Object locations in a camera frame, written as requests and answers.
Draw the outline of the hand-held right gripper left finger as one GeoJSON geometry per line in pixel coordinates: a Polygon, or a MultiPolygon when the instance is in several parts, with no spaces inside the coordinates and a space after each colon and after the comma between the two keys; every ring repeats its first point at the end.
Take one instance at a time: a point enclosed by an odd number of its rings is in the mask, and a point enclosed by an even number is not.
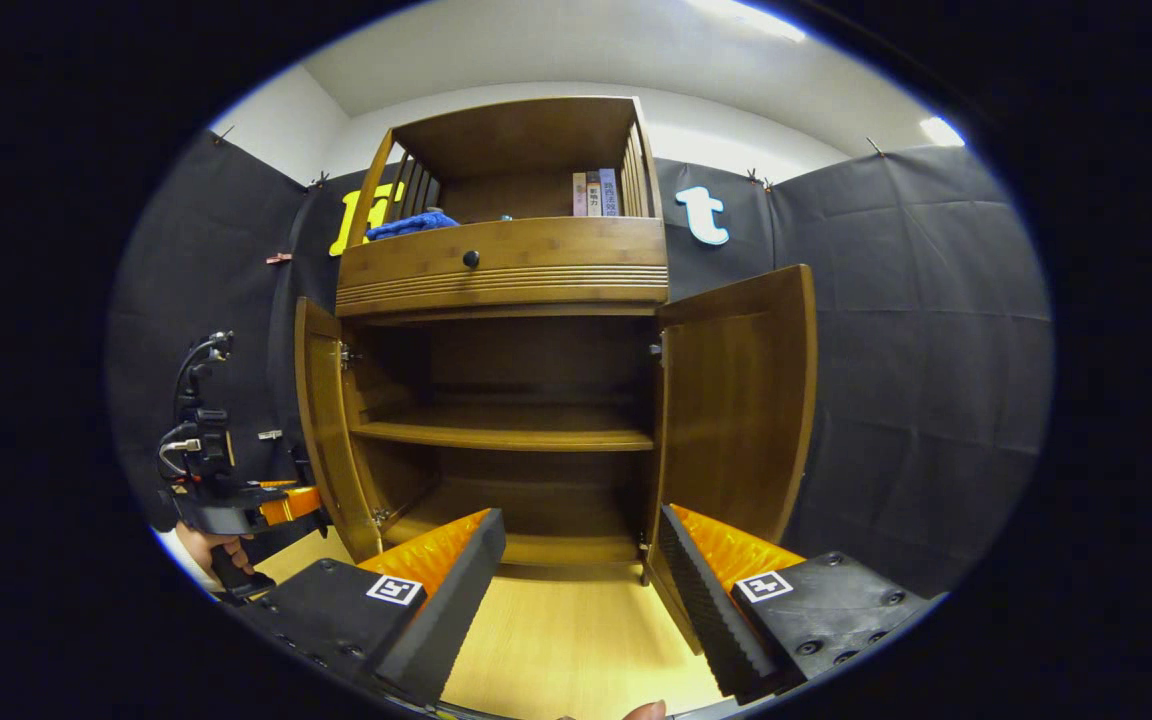
{"type": "Polygon", "coordinates": [[[317,560],[232,612],[353,691],[431,708],[505,550],[503,511],[471,511],[357,564],[317,560]]]}

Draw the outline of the wooden shoe cabinet door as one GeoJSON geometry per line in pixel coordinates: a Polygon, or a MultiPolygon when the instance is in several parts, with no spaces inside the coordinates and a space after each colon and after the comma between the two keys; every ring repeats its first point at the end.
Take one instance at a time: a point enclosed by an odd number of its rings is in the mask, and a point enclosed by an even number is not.
{"type": "Polygon", "coordinates": [[[347,348],[340,323],[302,296],[294,306],[294,382],[314,483],[335,532],[353,561],[378,555],[384,541],[349,432],[344,370],[347,348]]]}
{"type": "Polygon", "coordinates": [[[805,264],[659,306],[655,480],[644,575],[702,655],[660,546],[677,503],[773,544],[794,515],[817,406],[817,291],[805,264]]]}

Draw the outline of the black backdrop cloth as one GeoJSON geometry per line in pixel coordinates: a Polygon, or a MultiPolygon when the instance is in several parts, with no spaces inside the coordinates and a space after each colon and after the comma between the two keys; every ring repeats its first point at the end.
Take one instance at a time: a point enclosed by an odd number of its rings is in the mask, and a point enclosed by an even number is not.
{"type": "MultiPolygon", "coordinates": [[[[710,249],[666,213],[669,296],[685,300],[794,264],[814,275],[819,389],[803,491],[782,546],[841,550],[938,594],[996,541],[1041,454],[1053,323],[1043,270],[991,172],[965,149],[915,147],[829,165],[773,185],[657,160],[664,200],[703,187],[730,241],[710,249]]],[[[236,359],[211,382],[236,414],[257,478],[291,469],[291,361],[271,355],[300,296],[329,300],[329,243],[364,172],[321,190],[205,135],[147,200],[113,288],[104,384],[116,456],[147,524],[177,520],[156,444],[189,347],[234,331],[236,359]],[[266,265],[276,252],[291,263],[266,265]]]]}

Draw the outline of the blue towel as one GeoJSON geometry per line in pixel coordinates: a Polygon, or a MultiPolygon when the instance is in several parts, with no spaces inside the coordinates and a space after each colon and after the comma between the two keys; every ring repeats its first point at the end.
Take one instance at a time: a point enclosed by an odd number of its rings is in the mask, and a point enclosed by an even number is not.
{"type": "Polygon", "coordinates": [[[380,223],[378,227],[367,229],[365,237],[367,242],[376,242],[404,236],[404,234],[458,227],[458,225],[457,220],[444,214],[444,211],[425,211],[425,213],[406,217],[394,220],[394,222],[380,223]]]}

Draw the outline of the wooden inner shelf board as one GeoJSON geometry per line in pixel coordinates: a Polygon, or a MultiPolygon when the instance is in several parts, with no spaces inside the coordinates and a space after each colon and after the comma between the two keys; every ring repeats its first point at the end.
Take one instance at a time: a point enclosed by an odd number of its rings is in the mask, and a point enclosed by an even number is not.
{"type": "Polygon", "coordinates": [[[473,450],[609,454],[655,446],[652,430],[641,420],[598,406],[412,406],[349,430],[380,441],[473,450]]]}

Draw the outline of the wooden double-door shoe cabinet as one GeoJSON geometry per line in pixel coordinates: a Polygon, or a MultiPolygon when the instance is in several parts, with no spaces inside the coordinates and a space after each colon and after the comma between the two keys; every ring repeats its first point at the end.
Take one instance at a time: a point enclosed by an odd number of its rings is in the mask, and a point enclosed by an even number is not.
{"type": "MultiPolygon", "coordinates": [[[[635,97],[540,97],[452,111],[385,132],[346,249],[367,229],[444,211],[460,225],[573,217],[571,176],[614,168],[620,217],[662,220],[652,146],[635,97]]],[[[349,427],[412,406],[598,406],[630,414],[637,452],[473,450],[353,434],[384,550],[471,511],[500,509],[506,564],[600,568],[646,556],[657,477],[659,306],[453,306],[339,316],[349,427]]]]}

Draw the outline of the wooden drawer with black knob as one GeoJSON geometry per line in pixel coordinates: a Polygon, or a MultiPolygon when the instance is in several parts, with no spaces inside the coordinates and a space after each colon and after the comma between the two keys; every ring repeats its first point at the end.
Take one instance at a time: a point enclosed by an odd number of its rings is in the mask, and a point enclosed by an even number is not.
{"type": "Polygon", "coordinates": [[[664,304],[666,233],[652,218],[535,218],[403,234],[347,249],[335,313],[453,306],[664,304]]]}

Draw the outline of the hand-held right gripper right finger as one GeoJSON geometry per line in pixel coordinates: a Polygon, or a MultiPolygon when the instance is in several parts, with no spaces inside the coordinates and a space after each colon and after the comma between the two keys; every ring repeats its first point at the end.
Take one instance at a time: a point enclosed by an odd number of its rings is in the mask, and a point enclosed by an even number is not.
{"type": "Polygon", "coordinates": [[[738,705],[872,655],[937,606],[840,551],[805,559],[677,503],[660,506],[659,532],[710,673],[738,705]]]}

